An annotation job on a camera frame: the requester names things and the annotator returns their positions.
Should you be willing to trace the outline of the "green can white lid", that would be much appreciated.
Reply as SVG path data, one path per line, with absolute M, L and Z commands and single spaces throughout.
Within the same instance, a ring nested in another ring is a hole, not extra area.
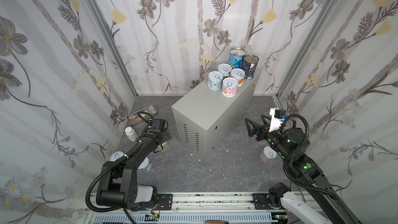
M 157 147 L 157 151 L 166 151 L 168 149 L 168 147 L 169 147 L 169 143 L 164 142 Z

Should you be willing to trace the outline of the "pale pink can white lid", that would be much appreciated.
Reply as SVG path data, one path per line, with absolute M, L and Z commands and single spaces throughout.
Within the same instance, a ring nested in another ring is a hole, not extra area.
M 262 161 L 265 162 L 265 163 L 273 162 L 273 160 L 276 159 L 277 156 L 278 156 L 277 152 L 274 151 L 269 146 L 264 147 L 263 151 L 260 154 L 260 157 L 261 157 Z

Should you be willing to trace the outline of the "orange can white lid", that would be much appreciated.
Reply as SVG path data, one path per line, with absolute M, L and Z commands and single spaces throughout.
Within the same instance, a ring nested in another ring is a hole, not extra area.
M 245 79 L 245 71 L 240 68 L 233 68 L 230 72 L 230 77 L 236 79 L 240 87 Z

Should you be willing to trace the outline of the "dark navy food can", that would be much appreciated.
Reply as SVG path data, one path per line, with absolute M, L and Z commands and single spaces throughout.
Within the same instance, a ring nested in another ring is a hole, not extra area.
M 252 79 L 259 62 L 259 58 L 255 55 L 246 55 L 240 65 L 245 72 L 245 79 Z

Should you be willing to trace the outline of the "light teal can white lid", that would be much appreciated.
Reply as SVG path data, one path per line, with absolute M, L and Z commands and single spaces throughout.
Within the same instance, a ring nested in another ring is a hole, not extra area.
M 222 87 L 223 74 L 219 71 L 213 71 L 208 74 L 208 88 L 211 90 L 220 90 Z

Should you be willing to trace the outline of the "blue soup can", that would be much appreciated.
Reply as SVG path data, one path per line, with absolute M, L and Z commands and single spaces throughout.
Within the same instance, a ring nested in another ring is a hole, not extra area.
M 232 48 L 230 50 L 230 56 L 228 63 L 232 66 L 232 68 L 240 68 L 241 62 L 246 55 L 246 51 L 242 48 Z

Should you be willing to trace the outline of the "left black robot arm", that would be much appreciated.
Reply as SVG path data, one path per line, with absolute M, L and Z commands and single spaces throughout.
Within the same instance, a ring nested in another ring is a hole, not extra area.
M 88 209 L 98 212 L 111 212 L 117 209 L 137 210 L 142 203 L 149 207 L 157 205 L 157 190 L 150 186 L 151 193 L 142 193 L 148 200 L 138 198 L 137 171 L 150 153 L 158 153 L 158 147 L 169 141 L 169 123 L 164 119 L 153 118 L 151 114 L 144 112 L 137 113 L 149 116 L 149 120 L 140 136 L 136 139 L 135 145 L 128 152 L 116 161 L 107 161 L 103 164 L 99 176 L 90 184 L 85 202 Z

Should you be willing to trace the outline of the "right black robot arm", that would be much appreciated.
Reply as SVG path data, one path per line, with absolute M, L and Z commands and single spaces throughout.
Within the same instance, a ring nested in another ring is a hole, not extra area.
M 319 214 L 296 196 L 283 183 L 269 189 L 264 204 L 273 208 L 284 208 L 306 224 L 359 224 L 360 220 L 337 195 L 327 177 L 316 162 L 306 155 L 310 145 L 309 125 L 301 115 L 285 116 L 279 109 L 270 118 L 277 123 L 275 129 L 267 123 L 268 117 L 262 115 L 263 125 L 246 118 L 250 137 L 257 141 L 267 141 L 283 161 L 283 170 L 291 182 L 305 188 L 325 213 Z

